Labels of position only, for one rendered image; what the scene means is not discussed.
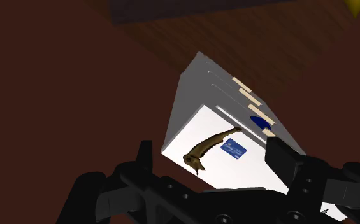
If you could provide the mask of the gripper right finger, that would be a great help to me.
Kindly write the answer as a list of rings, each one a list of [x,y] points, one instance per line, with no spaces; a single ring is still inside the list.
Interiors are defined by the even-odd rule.
[[[341,224],[321,212],[322,203],[333,204],[355,224],[360,224],[360,163],[341,169],[317,157],[301,155],[279,137],[269,137],[264,158],[288,188],[277,224]]]

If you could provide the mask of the yellow pointed object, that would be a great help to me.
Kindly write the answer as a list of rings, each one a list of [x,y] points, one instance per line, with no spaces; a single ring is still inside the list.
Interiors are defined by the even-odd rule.
[[[352,16],[356,18],[360,13],[360,0],[344,0]]]

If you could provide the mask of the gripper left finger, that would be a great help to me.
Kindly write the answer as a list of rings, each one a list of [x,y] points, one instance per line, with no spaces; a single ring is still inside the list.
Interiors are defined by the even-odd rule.
[[[152,172],[152,142],[140,143],[136,160],[116,166],[111,176],[88,172],[77,177],[56,224],[109,224],[126,214],[135,224],[205,224],[198,195]]]

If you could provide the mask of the blue card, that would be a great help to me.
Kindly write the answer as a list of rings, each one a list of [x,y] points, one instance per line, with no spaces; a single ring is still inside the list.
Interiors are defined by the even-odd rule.
[[[244,148],[242,145],[238,144],[231,138],[229,138],[220,148],[226,153],[230,154],[235,159],[239,159],[247,152],[246,148]]]

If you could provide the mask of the brown curved tool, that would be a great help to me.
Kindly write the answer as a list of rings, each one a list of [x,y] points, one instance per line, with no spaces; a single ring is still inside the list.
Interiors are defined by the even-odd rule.
[[[241,131],[242,131],[241,127],[234,127],[230,130],[220,132],[218,134],[209,137],[208,139],[201,141],[200,143],[195,145],[187,154],[183,156],[184,163],[189,167],[193,168],[196,174],[198,174],[199,170],[204,171],[205,168],[201,163],[201,158],[214,146],[216,146],[219,143],[222,143],[225,137]]]

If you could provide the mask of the grey chest of drawers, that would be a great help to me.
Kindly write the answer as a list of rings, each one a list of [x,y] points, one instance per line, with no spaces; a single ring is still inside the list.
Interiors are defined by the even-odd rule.
[[[253,121],[264,114],[270,132],[303,154],[303,150],[271,108],[213,60],[198,52],[180,75],[161,153],[213,188],[263,187],[287,193],[288,188],[264,161],[267,135]],[[241,127],[229,137],[246,152],[234,158],[218,144],[201,159],[204,170],[184,164],[192,147],[214,134]]]

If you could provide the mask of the dark blue flat object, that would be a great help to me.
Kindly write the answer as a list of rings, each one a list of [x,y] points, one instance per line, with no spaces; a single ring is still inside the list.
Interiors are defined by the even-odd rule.
[[[271,130],[271,125],[264,119],[259,116],[251,116],[250,119],[262,130],[268,129]]]

